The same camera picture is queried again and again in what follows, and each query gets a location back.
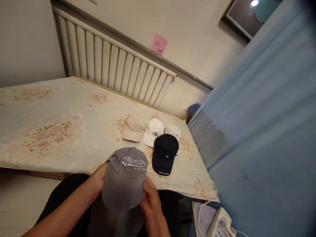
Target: floral mattress cover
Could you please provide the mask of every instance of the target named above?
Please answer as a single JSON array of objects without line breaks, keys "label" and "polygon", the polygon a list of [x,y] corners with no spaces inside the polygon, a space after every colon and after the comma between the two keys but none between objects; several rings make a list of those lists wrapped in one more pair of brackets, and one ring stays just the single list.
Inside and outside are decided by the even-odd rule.
[{"label": "floral mattress cover", "polygon": [[[117,149],[135,146],[157,189],[219,201],[185,123],[76,77],[0,88],[0,167],[91,174]],[[128,113],[181,130],[170,176],[152,169],[153,148],[121,138]]]}]

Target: framed picture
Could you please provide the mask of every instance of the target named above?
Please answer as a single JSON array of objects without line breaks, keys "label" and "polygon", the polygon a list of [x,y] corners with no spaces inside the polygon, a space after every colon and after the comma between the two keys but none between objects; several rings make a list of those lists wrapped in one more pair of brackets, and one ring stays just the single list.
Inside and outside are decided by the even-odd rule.
[{"label": "framed picture", "polygon": [[222,21],[249,42],[282,1],[232,0],[222,17]]}]

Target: white wall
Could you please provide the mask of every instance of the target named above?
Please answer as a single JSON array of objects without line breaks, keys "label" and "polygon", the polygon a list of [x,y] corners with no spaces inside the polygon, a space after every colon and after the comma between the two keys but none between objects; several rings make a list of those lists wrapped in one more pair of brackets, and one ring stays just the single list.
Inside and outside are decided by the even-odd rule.
[{"label": "white wall", "polygon": [[[220,21],[230,0],[67,0],[95,18],[150,48],[156,33],[168,39],[163,57],[212,86],[246,46]],[[186,117],[210,90],[178,74],[159,108]]]},{"label": "white wall", "polygon": [[49,0],[0,0],[0,87],[65,77]]}]

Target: white radiator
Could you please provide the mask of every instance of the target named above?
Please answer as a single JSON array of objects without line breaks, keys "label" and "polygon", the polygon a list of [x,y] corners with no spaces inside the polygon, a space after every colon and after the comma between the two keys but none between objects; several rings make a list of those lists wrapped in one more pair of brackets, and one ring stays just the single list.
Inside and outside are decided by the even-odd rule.
[{"label": "white radiator", "polygon": [[177,75],[53,7],[66,74],[82,76],[158,107]]}]

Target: pink sticky note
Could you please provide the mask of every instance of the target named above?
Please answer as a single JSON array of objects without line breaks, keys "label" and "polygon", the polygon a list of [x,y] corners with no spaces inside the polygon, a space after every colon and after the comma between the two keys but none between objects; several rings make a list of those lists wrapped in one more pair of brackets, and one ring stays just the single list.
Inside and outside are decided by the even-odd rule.
[{"label": "pink sticky note", "polygon": [[165,48],[167,46],[168,40],[163,38],[161,35],[159,34],[155,34],[155,37],[152,41],[151,44],[151,50],[154,51],[155,53],[159,54],[159,55],[163,55]]}]

